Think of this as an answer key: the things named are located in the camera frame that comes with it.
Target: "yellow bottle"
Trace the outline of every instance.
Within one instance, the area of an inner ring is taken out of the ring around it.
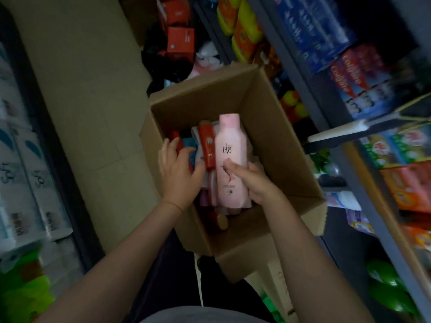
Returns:
[[[234,33],[238,10],[242,0],[218,0],[217,18],[226,36]]]
[[[238,20],[232,37],[232,48],[241,62],[249,62],[263,38],[263,29],[257,23],[256,14],[247,0],[242,0]]]

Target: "colgate toothpaste box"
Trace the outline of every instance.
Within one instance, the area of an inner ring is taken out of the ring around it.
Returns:
[[[391,76],[369,45],[347,50],[331,64],[330,71],[353,119],[378,117],[397,106],[389,83]]]

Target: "orange soap box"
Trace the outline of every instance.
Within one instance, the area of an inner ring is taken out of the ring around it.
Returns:
[[[398,208],[431,213],[431,163],[412,163],[401,168],[380,170]]]

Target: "pink bottle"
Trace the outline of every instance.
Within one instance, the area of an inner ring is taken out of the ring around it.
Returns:
[[[220,115],[220,131],[215,137],[215,164],[219,205],[242,208],[249,199],[248,189],[240,178],[223,167],[227,158],[247,167],[247,139],[237,113]]]

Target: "right hand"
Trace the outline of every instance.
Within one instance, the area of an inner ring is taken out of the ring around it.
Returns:
[[[243,181],[251,200],[257,204],[264,205],[274,197],[285,197],[283,192],[253,163],[249,162],[247,169],[228,158],[223,165]]]

